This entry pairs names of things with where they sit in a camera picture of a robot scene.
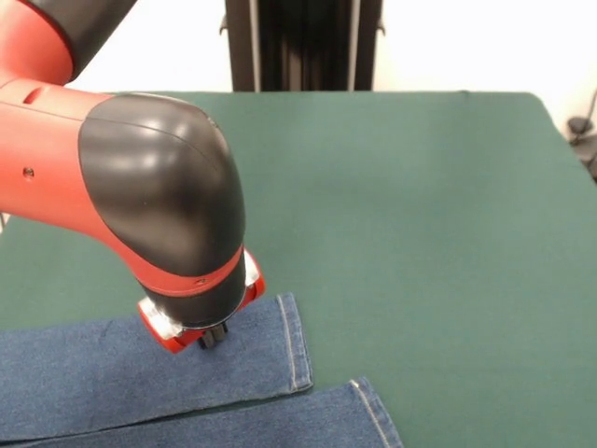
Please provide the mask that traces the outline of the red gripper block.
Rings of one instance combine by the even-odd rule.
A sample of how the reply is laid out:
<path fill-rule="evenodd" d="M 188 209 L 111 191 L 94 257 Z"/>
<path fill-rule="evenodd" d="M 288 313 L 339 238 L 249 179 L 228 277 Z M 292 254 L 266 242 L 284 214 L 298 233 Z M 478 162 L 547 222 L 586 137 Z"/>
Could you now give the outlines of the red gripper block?
<path fill-rule="evenodd" d="M 223 342 L 228 334 L 231 317 L 249 303 L 263 295 L 266 290 L 265 279 L 253 255 L 243 251 L 244 287 L 242 296 L 234 303 L 231 311 L 224 313 L 209 325 L 190 326 L 170 317 L 163 307 L 146 296 L 137 304 L 141 319 L 152 336 L 168 351 L 178 353 L 197 343 L 201 349 L 211 349 L 216 343 Z"/>

